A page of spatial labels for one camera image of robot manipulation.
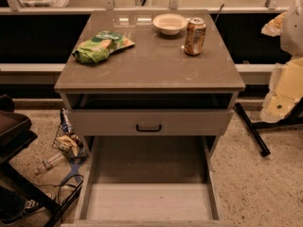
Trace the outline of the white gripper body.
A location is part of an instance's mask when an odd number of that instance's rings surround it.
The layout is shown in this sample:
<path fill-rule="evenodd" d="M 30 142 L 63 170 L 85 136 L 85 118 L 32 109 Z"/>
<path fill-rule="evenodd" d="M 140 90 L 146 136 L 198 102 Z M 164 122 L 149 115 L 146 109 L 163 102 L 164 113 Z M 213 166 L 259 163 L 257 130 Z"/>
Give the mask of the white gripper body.
<path fill-rule="evenodd" d="M 282 68 L 273 96 L 283 96 L 296 105 L 303 97 L 303 58 L 288 61 Z"/>

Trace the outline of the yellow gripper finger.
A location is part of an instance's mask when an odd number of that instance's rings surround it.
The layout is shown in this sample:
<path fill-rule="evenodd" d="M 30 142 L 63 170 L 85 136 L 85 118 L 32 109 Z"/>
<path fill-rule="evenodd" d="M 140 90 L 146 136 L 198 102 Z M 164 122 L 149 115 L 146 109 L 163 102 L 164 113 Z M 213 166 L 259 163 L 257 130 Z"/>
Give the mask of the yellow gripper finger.
<path fill-rule="evenodd" d="M 278 16 L 263 26 L 261 33 L 271 37 L 279 36 L 283 27 L 285 16 L 285 12 L 280 13 Z"/>
<path fill-rule="evenodd" d="M 294 106 L 294 102 L 286 97 L 268 95 L 263 101 L 260 118 L 266 123 L 276 123 L 285 119 Z"/>

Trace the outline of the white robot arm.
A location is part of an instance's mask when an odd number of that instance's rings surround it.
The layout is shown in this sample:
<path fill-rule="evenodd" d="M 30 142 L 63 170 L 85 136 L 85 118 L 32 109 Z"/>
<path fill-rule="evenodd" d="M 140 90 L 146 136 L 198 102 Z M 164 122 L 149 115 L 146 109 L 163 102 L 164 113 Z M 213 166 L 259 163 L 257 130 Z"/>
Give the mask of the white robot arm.
<path fill-rule="evenodd" d="M 286 118 L 303 97 L 303 0 L 294 4 L 267 23 L 262 34 L 280 36 L 280 47 L 291 55 L 285 65 L 274 68 L 269 93 L 266 95 L 260 118 L 276 123 Z"/>

